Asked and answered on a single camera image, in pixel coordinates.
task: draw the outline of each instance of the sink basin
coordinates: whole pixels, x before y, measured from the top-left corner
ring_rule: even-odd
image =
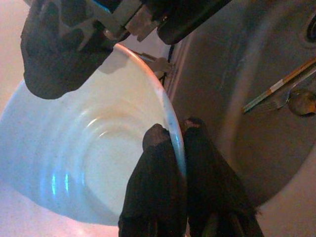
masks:
[[[295,116],[287,106],[245,115],[241,109],[316,56],[307,38],[315,15],[315,0],[232,1],[182,42],[185,60],[168,89],[180,120],[206,122],[260,206],[265,236],[316,232],[316,117]]]

